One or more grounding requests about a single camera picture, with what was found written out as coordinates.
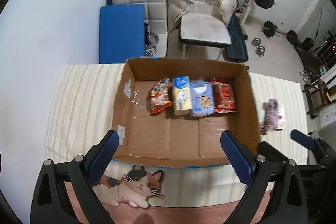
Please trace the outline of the orange snack packet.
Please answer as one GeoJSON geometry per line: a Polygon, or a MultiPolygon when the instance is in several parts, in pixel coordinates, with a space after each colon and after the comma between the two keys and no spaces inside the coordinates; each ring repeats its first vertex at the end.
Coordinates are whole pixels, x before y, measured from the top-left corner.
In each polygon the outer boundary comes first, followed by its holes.
{"type": "Polygon", "coordinates": [[[158,114],[170,107],[173,102],[169,97],[170,78],[157,82],[149,92],[150,95],[150,114],[158,114]]]}

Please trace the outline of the dark wooden stool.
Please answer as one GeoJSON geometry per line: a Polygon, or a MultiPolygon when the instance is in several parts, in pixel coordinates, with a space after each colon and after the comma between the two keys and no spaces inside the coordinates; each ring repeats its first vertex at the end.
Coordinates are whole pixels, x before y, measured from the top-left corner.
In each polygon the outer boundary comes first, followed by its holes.
{"type": "Polygon", "coordinates": [[[318,112],[320,110],[334,102],[331,99],[327,83],[321,78],[317,78],[310,84],[305,84],[302,92],[306,96],[308,105],[307,115],[311,120],[318,117],[318,112]]]}

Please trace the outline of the yellow tissue pack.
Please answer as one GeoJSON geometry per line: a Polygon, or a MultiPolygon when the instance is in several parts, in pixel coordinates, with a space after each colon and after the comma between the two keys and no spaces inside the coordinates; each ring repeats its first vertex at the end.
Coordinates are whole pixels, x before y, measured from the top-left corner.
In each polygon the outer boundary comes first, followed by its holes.
{"type": "Polygon", "coordinates": [[[183,116],[192,110],[191,86],[188,76],[174,77],[172,82],[174,115],[183,116]]]}

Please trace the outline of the striped bed sheet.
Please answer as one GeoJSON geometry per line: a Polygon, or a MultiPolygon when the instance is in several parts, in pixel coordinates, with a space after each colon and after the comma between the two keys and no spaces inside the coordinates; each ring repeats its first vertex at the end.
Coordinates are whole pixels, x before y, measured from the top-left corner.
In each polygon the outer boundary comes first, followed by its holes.
{"type": "MultiPolygon", "coordinates": [[[[56,92],[46,141],[47,157],[55,162],[72,160],[98,143],[111,128],[113,105],[123,65],[68,65],[56,92]]],[[[251,73],[258,116],[263,104],[275,98],[285,108],[280,131],[261,136],[298,164],[307,163],[307,149],[290,138],[292,130],[307,133],[306,110],[299,83],[251,73]]],[[[232,166],[167,168],[163,198],[149,203],[166,207],[199,207],[240,200],[246,186],[232,166]]]]}

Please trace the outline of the purple cloth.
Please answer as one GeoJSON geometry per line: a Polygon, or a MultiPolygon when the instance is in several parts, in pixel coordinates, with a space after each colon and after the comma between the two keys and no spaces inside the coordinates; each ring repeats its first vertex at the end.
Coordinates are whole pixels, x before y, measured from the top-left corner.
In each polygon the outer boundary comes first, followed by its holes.
{"type": "Polygon", "coordinates": [[[278,126],[278,100],[269,99],[263,104],[265,110],[264,130],[274,131],[278,126]]]}

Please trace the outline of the red wet wipes packet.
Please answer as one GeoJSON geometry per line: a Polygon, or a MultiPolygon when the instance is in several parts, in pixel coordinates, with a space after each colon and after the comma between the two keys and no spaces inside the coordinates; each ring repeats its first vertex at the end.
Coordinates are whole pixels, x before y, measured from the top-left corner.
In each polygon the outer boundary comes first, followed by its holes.
{"type": "Polygon", "coordinates": [[[234,90],[230,82],[213,77],[210,80],[213,87],[215,113],[233,113],[237,110],[234,90]]]}

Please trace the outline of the white padded chair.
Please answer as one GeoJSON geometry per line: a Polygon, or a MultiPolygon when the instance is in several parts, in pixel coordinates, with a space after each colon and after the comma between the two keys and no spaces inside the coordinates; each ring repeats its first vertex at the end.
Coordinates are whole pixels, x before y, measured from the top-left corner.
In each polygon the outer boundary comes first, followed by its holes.
{"type": "Polygon", "coordinates": [[[212,15],[188,12],[179,20],[179,43],[183,57],[189,45],[219,48],[220,53],[231,45],[227,25],[212,15]]]}

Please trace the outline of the cardboard box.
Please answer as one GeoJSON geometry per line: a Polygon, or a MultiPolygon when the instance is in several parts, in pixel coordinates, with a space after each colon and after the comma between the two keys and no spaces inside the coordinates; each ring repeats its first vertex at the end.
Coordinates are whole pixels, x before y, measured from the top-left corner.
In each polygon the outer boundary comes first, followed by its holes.
{"type": "Polygon", "coordinates": [[[221,134],[230,130],[253,153],[259,143],[259,122],[251,79],[245,66],[225,61],[183,58],[134,58],[126,61],[116,93],[112,128],[120,135],[114,159],[158,166],[207,167],[227,163],[221,134]],[[202,118],[175,116],[173,107],[150,114],[149,92],[160,80],[188,76],[228,81],[236,111],[202,118]]]}

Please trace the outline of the white cigarette box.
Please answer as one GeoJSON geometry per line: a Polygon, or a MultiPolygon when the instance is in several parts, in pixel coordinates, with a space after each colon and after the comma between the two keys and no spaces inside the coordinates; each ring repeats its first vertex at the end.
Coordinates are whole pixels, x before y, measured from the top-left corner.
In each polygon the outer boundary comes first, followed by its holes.
{"type": "Polygon", "coordinates": [[[286,119],[285,119],[285,106],[284,104],[280,103],[278,105],[278,124],[276,127],[276,130],[283,130],[286,125],[286,119]]]}

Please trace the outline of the floor barbell black plates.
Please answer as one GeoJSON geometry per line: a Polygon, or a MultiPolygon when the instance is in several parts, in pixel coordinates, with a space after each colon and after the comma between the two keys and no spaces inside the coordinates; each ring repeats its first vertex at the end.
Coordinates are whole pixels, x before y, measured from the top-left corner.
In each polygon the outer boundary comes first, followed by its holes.
{"type": "Polygon", "coordinates": [[[291,45],[297,45],[299,43],[298,35],[294,30],[289,30],[288,32],[284,32],[278,29],[278,26],[276,26],[271,21],[266,21],[262,25],[261,30],[267,38],[272,38],[276,35],[282,35],[288,40],[288,42],[291,43],[291,45]]]}

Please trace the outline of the blue tissue pack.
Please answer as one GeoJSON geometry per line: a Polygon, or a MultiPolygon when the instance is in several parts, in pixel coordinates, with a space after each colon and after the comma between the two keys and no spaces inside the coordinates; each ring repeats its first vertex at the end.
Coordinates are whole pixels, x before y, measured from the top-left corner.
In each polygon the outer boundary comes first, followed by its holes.
{"type": "Polygon", "coordinates": [[[190,81],[192,109],[190,115],[194,118],[212,115],[215,112],[213,87],[204,80],[190,81]]]}

